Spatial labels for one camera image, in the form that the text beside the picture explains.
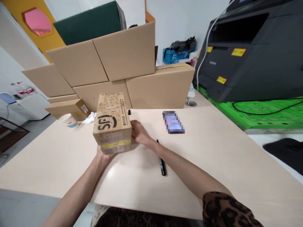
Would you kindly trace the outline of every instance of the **pink mirror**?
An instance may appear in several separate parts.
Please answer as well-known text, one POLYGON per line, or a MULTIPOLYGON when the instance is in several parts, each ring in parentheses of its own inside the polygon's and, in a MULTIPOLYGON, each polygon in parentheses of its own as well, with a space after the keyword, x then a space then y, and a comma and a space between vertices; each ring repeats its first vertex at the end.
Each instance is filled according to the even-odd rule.
POLYGON ((24 22, 38 36, 51 33, 51 22, 41 10, 34 8, 22 14, 24 22))

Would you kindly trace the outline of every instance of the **small cardboard box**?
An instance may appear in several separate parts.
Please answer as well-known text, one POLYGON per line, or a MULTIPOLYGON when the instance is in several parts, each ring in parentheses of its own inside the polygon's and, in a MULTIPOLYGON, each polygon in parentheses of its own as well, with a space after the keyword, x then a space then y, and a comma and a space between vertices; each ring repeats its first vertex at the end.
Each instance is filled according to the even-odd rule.
POLYGON ((130 150, 132 126, 123 93, 100 94, 93 136, 104 154, 130 150))
POLYGON ((156 73, 126 79, 134 109, 184 108, 195 69, 177 63, 156 67, 156 73))
POLYGON ((155 23, 93 39, 110 81, 155 73, 155 23))
POLYGON ((92 40, 46 53, 72 87, 108 81, 92 40))
POLYGON ((71 114, 76 121, 85 120, 91 113, 82 99, 54 102, 46 107, 45 110, 57 119, 65 114, 71 114))
POLYGON ((22 73, 48 97, 75 94, 54 64, 25 70, 22 73))
POLYGON ((68 101, 68 100, 74 100, 74 99, 79 99, 79 97, 74 94, 74 95, 67 95, 67 96, 56 96, 56 97, 51 97, 48 98, 49 103, 54 103, 54 102, 63 102, 63 101, 68 101))
POLYGON ((97 112, 98 99, 101 93, 123 92, 126 108, 131 109, 132 103, 129 98, 125 80, 109 81, 97 84, 90 84, 73 88, 76 94, 87 104, 88 108, 97 112))
POLYGON ((53 25, 65 45, 126 29, 123 10, 116 1, 57 21, 53 25))

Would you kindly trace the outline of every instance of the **printer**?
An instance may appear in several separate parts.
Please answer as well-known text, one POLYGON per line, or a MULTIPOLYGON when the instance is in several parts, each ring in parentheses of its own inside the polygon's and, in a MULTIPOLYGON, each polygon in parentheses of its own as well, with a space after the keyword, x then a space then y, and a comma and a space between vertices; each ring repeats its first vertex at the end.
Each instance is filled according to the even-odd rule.
MULTIPOLYGON (((206 38, 195 84, 205 48, 206 38)), ((219 102, 303 96, 303 0, 235 0, 210 31, 198 78, 219 102)))

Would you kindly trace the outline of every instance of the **forearm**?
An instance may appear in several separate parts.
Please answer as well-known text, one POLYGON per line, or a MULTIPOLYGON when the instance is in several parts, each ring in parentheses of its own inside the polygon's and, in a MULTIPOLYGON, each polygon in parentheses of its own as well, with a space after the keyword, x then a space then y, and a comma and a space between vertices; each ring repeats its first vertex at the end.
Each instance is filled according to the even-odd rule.
POLYGON ((175 152, 152 139, 145 145, 162 158, 198 198, 202 199, 203 195, 210 191, 224 192, 232 196, 223 184, 175 152))
POLYGON ((59 201, 43 227, 71 227, 89 203, 107 162, 97 155, 84 174, 59 201))

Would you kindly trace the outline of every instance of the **light wood desk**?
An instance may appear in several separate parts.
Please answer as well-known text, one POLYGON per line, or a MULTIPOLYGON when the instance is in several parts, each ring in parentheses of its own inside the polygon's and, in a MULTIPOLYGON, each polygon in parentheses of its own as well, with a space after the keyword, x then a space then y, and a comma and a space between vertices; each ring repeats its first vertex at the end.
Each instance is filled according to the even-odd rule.
MULTIPOLYGON (((200 94, 197 107, 176 109, 185 134, 169 135, 163 109, 133 109, 150 136, 201 167, 249 207, 264 226, 301 226, 303 186, 200 94)), ((93 124, 71 130, 56 121, 0 169, 0 188, 63 197, 96 154, 93 124)), ((202 219, 196 197, 143 145, 118 154, 91 202, 202 219)))

